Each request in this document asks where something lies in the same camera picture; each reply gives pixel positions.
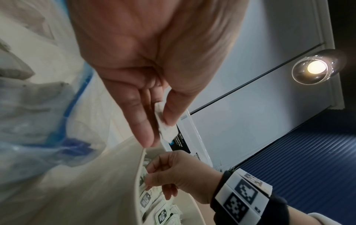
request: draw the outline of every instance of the pile of packets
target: pile of packets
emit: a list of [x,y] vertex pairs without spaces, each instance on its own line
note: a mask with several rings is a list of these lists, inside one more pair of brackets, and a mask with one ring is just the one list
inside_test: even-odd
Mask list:
[[173,197],[166,200],[162,192],[162,187],[152,187],[146,191],[146,184],[144,183],[147,176],[146,165],[149,159],[145,159],[144,166],[140,175],[139,183],[139,207],[144,225],[181,225],[182,212],[177,205],[173,204]]

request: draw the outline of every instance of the light fixture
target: light fixture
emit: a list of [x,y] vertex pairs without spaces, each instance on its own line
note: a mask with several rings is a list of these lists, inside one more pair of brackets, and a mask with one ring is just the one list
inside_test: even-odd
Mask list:
[[346,64],[346,55],[336,49],[321,50],[299,60],[292,69],[293,79],[303,85],[315,85],[339,73]]

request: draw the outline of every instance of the hand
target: hand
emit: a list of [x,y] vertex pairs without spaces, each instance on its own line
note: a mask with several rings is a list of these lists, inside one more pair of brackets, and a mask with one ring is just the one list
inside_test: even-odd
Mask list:
[[223,176],[182,150],[160,154],[146,169],[149,173],[145,179],[146,185],[162,186],[167,200],[172,195],[176,196],[179,188],[202,204],[211,202]]
[[143,147],[159,143],[153,103],[175,125],[229,53],[248,0],[67,0],[83,58]]

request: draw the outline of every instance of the dark blue corrugated panel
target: dark blue corrugated panel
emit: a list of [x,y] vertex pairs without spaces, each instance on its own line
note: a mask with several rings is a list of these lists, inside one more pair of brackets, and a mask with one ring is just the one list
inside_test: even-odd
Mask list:
[[356,112],[327,110],[241,168],[298,210],[356,224]]

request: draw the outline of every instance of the glowing light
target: glowing light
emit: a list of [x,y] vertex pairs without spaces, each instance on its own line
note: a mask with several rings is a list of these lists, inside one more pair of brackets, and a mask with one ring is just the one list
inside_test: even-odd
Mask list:
[[308,65],[308,72],[311,74],[320,74],[326,70],[325,63],[321,61],[313,61]]

